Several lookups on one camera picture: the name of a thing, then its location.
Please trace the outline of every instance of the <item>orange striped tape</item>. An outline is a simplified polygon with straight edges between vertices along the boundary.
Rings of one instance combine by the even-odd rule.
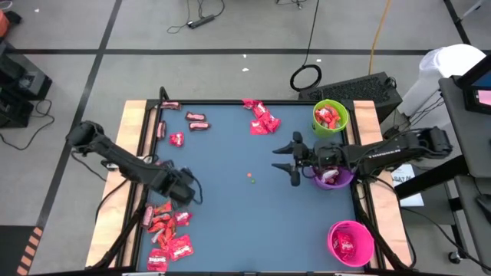
[[[21,262],[17,267],[17,275],[27,275],[32,265],[32,260],[38,250],[39,241],[43,235],[43,230],[39,227],[35,227],[32,230],[31,236],[29,236],[28,244],[25,246],[24,255],[21,258]]]

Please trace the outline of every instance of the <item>wooden frame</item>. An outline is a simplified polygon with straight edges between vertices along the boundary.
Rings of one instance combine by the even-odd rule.
[[[116,144],[132,154],[137,153],[146,105],[146,100],[128,100],[124,107],[123,116],[121,117]],[[156,110],[150,111],[150,119],[148,120],[149,127],[147,127],[143,148],[144,155],[147,155],[150,151],[151,136],[153,133],[152,126],[154,125],[156,113]],[[374,103],[372,101],[355,101],[354,113],[358,122],[358,133],[361,143],[368,144],[381,141],[382,135],[378,125]],[[354,143],[354,131],[350,123],[348,123],[347,126],[347,134],[349,142]],[[390,173],[383,172],[380,177],[383,180],[392,183]],[[109,172],[103,197],[123,180],[124,179],[120,176],[119,172]],[[91,247],[87,256],[87,266],[98,262],[120,234],[129,194],[130,185],[124,186],[119,191],[115,192],[101,208],[95,225]],[[137,198],[134,200],[133,209],[136,207],[140,195],[141,187],[137,187]],[[399,256],[399,259],[404,264],[409,265],[411,263],[411,256],[407,246],[404,225],[402,218],[400,217],[396,196],[387,187],[378,182],[371,185],[371,195],[379,232],[394,253]],[[366,202],[364,202],[364,200],[362,201],[362,205],[365,208]],[[135,231],[133,230],[126,242],[124,259],[122,260],[123,266],[130,265],[130,256],[133,251],[133,241],[135,240],[134,232]],[[387,268],[390,268],[388,262],[385,263]],[[372,259],[371,267],[377,267],[377,260],[375,257]]]

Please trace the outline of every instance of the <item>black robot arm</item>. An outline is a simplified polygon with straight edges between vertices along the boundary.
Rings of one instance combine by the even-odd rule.
[[[298,169],[315,167],[322,171],[328,166],[344,166],[358,177],[377,174],[388,166],[394,166],[421,157],[442,159],[452,152],[452,146],[445,131],[434,128],[409,130],[389,140],[365,146],[341,145],[328,140],[319,140],[313,149],[302,141],[302,135],[293,133],[293,141],[277,154],[292,154],[293,164],[272,164],[290,174],[293,186],[300,184]]]
[[[117,164],[125,178],[148,185],[179,205],[189,205],[193,200],[195,191],[189,187],[193,177],[188,169],[179,171],[145,163],[114,144],[97,123],[80,123],[67,135],[66,140],[79,153],[97,153],[103,156],[109,162]]]

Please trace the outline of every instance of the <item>green bowl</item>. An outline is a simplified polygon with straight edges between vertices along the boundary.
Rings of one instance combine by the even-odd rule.
[[[315,119],[315,111],[322,109],[326,104],[332,106],[333,108],[336,109],[336,111],[339,114],[339,117],[341,118],[339,122],[339,128],[336,129],[328,129],[327,127],[322,126],[316,119]],[[346,124],[348,123],[349,119],[349,113],[346,110],[346,108],[340,104],[339,102],[335,100],[321,100],[314,106],[314,110],[312,111],[312,114],[314,116],[314,123],[312,123],[312,128],[314,129],[315,135],[321,138],[329,137],[333,135],[334,133],[342,131],[345,127]]]

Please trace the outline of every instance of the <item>blue table surface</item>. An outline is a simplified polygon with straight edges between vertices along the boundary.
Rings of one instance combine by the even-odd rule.
[[[177,229],[177,236],[189,234],[194,254],[171,262],[169,271],[362,270],[337,261],[326,246],[334,223],[355,219],[350,189],[320,190],[303,177],[301,185],[293,187],[286,172],[271,166],[293,162],[292,155],[272,150],[287,145],[294,131],[302,133],[307,146],[314,145],[318,138],[311,128],[313,106],[268,108],[282,125],[263,136],[250,134],[255,118],[240,105],[187,105],[181,111],[163,111],[167,135],[156,153],[172,159],[176,167],[189,167],[203,186],[203,204],[192,203],[190,225]],[[212,127],[190,132],[187,111],[204,113]],[[184,133],[182,148],[169,144],[169,134],[177,131]],[[340,133],[329,139],[342,142]],[[149,194],[148,202],[165,201],[158,193]],[[139,271],[147,270],[148,254],[158,248],[152,236],[142,234]]]

